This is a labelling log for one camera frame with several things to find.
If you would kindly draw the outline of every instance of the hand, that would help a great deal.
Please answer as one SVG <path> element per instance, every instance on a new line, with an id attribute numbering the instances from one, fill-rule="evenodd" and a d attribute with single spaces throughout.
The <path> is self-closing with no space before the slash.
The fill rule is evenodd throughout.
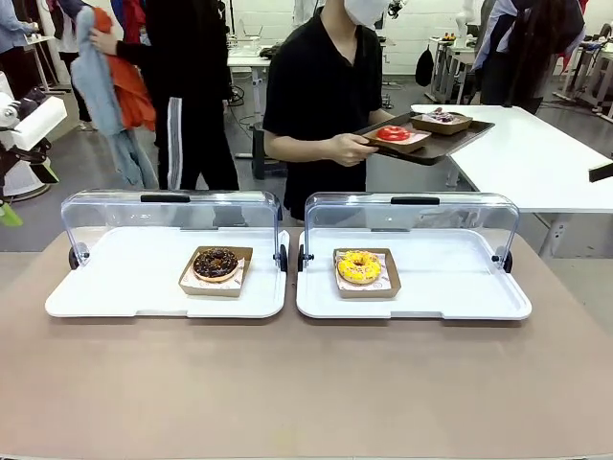
<path id="1" fill-rule="evenodd" d="M 106 55 L 117 55 L 117 38 L 115 38 L 115 35 L 105 34 L 98 29 L 92 29 L 89 32 L 89 39 L 98 51 Z"/>
<path id="2" fill-rule="evenodd" d="M 328 143 L 327 159 L 347 168 L 359 165 L 378 150 L 377 147 L 366 146 L 369 140 L 355 134 L 340 134 L 331 138 Z"/>

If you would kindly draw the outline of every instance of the brown table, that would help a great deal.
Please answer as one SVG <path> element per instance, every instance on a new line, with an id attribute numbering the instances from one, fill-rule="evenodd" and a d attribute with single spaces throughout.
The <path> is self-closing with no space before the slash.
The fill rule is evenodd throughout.
<path id="1" fill-rule="evenodd" d="M 297 244 L 294 233 L 291 260 Z M 0 452 L 61 458 L 613 452 L 613 347 L 516 239 L 523 324 L 59 320 L 58 238 L 0 297 Z"/>

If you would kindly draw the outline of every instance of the white tray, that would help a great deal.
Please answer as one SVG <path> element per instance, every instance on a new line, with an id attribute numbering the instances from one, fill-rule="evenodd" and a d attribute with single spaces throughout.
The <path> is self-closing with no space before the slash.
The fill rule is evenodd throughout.
<path id="1" fill-rule="evenodd" d="M 289 251 L 287 232 L 279 238 Z M 215 245 L 253 247 L 239 298 L 191 296 L 178 284 L 195 249 Z M 90 248 L 89 262 L 62 281 L 45 308 L 58 317 L 265 318 L 284 305 L 286 274 L 274 252 L 265 229 L 117 228 Z"/>
<path id="2" fill-rule="evenodd" d="M 442 318 L 521 320 L 532 304 L 510 274 L 491 262 L 494 254 L 478 233 L 415 229 L 410 233 L 315 229 L 308 252 L 315 256 L 298 274 L 296 304 L 313 318 Z M 300 238 L 304 244 L 305 235 Z M 387 247 L 402 289 L 394 299 L 341 299 L 333 250 Z"/>

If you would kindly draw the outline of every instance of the clear plastic cover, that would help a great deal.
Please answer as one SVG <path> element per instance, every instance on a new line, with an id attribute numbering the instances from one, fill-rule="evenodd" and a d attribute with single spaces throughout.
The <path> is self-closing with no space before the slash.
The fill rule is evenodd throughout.
<path id="1" fill-rule="evenodd" d="M 465 243 L 471 256 L 487 255 L 491 263 L 484 261 L 486 265 L 502 268 L 519 216 L 512 202 L 494 194 L 316 194 L 306 204 L 305 265 L 317 258 L 318 250 L 328 256 L 328 249 L 324 249 L 324 244 L 318 245 L 318 241 L 327 239 L 330 232 L 347 238 L 347 232 L 338 232 L 343 229 L 377 233 L 374 243 L 390 235 L 400 235 L 414 243 L 423 239 L 433 248 L 430 254 L 438 259 L 437 265 L 441 262 L 444 265 L 447 260 L 454 270 L 460 271 L 463 267 L 460 245 Z M 475 244 L 478 251 L 470 249 Z M 429 262 L 423 263 L 423 269 L 427 269 Z M 470 263 L 464 266 L 474 267 Z"/>
<path id="2" fill-rule="evenodd" d="M 274 242 L 271 257 L 278 264 L 280 212 L 279 200 L 267 192 L 92 191 L 71 196 L 61 207 L 79 265 L 87 264 L 91 248 L 104 235 L 122 227 L 182 231 L 258 228 L 270 233 Z"/>

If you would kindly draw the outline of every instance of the orange jacket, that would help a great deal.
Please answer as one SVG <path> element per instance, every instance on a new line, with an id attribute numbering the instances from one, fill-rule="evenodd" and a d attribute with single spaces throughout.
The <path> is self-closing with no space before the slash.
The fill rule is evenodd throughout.
<path id="1" fill-rule="evenodd" d="M 100 8 L 95 8 L 96 29 L 105 34 L 111 32 L 111 18 Z M 151 131 L 155 130 L 155 109 L 141 79 L 141 75 L 129 62 L 116 57 L 106 56 L 111 71 L 111 79 L 115 85 L 115 94 L 122 110 L 122 121 L 126 128 L 145 125 Z"/>

